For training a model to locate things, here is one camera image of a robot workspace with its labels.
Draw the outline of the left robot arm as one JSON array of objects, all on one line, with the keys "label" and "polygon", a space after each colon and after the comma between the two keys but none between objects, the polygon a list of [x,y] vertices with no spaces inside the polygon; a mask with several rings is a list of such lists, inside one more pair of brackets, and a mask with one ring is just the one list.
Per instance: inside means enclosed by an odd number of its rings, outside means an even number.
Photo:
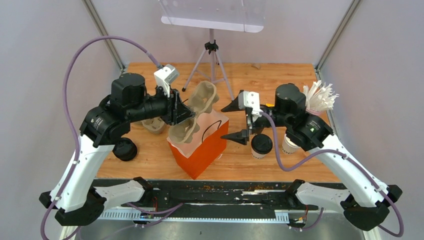
[{"label": "left robot arm", "polygon": [[125,73],[112,82],[110,94],[86,114],[65,173],[53,190],[39,197],[45,207],[56,210],[55,219],[61,226],[87,226],[113,207],[152,203],[153,188],[142,177],[109,187],[95,187],[93,181],[108,154],[130,132],[131,123],[158,117],[172,126],[195,116],[179,91],[171,88],[178,76],[156,71],[155,94],[150,95],[142,75]]}]

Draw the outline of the orange paper bag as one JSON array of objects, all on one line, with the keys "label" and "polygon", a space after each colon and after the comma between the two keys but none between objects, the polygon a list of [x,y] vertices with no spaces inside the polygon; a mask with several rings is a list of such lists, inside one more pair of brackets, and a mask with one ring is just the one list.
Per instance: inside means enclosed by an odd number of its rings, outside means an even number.
[{"label": "orange paper bag", "polygon": [[167,141],[176,163],[195,180],[222,155],[227,141],[221,136],[228,133],[229,118],[212,110],[171,126]]}]

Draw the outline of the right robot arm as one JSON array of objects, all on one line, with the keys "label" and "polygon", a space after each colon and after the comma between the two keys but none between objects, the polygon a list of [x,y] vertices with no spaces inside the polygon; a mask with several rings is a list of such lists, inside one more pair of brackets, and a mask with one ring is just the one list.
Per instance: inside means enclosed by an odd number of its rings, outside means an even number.
[{"label": "right robot arm", "polygon": [[282,163],[277,129],[284,127],[285,136],[297,147],[325,164],[343,183],[344,189],[335,189],[295,180],[286,190],[285,201],[292,209],[301,205],[317,206],[342,214],[353,226],[363,231],[381,228],[391,211],[398,224],[398,237],[404,233],[404,222],[396,202],[402,190],[395,184],[388,185],[370,173],[344,147],[333,129],[319,116],[306,110],[306,96],[299,88],[286,83],[275,90],[273,106],[260,103],[257,92],[241,90],[238,96],[222,109],[222,112],[244,111],[246,128],[223,135],[242,145],[266,155],[275,152],[278,166],[291,172],[303,165],[303,159],[293,166]]}]

